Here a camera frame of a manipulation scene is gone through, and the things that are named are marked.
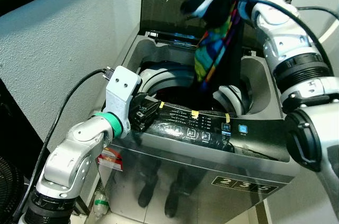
top-load washing machine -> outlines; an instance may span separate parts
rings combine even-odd
[[[287,152],[279,91],[250,27],[240,63],[244,98],[230,98],[220,85],[197,106],[194,48],[204,26],[181,20],[183,1],[142,0],[139,32],[117,65],[141,76],[146,100],[161,102],[145,131],[105,149],[114,169],[99,170],[114,213],[148,224],[221,224],[288,185],[299,166]]]

cable connector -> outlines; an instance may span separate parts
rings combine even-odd
[[[111,79],[113,73],[114,73],[114,69],[107,66],[107,70],[105,71],[105,73],[102,76],[109,81]]]

yellow tape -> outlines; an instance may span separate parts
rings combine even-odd
[[[226,122],[229,123],[229,122],[231,121],[231,119],[230,119],[230,117],[229,117],[229,114],[226,113],[225,116],[226,116]]]
[[[192,118],[198,119],[198,116],[199,116],[199,111],[192,110]]]

white wall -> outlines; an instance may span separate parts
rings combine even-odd
[[[339,12],[339,0],[293,0],[295,6],[317,5]],[[301,12],[302,19],[317,35],[333,23],[324,12]],[[339,76],[339,29],[324,43],[336,76]],[[292,183],[267,199],[273,224],[338,223],[331,203],[316,175],[302,169]]]
[[[114,65],[139,23],[140,1],[35,0],[0,17],[0,77],[41,139],[76,82]],[[103,84],[97,75],[75,92],[50,150],[71,126],[87,118]],[[95,175],[92,170],[88,180]]]

green ring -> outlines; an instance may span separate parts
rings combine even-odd
[[[107,120],[107,122],[110,123],[114,131],[115,138],[121,135],[122,127],[121,127],[120,121],[118,120],[118,118],[115,117],[115,115],[110,114],[110,113],[95,113],[94,115],[98,117],[104,117]]]

